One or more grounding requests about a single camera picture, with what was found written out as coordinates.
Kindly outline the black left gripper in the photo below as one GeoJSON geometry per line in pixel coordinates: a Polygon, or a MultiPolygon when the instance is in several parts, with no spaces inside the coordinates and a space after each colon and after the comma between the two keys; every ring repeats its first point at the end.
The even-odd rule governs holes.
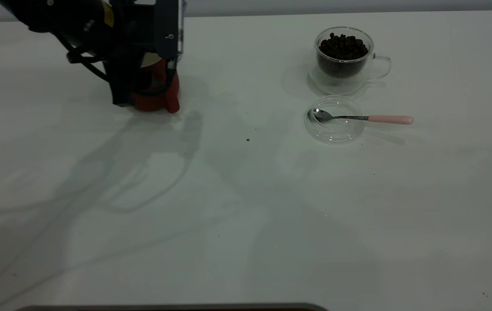
{"type": "MultiPolygon", "coordinates": [[[[108,60],[108,79],[113,104],[135,106],[133,89],[139,72],[139,58],[117,59],[136,49],[156,54],[154,43],[155,6],[135,0],[104,0],[103,23],[108,30],[108,45],[102,59],[108,60]]],[[[177,73],[177,59],[165,60],[165,86],[171,87],[177,73]]]]}

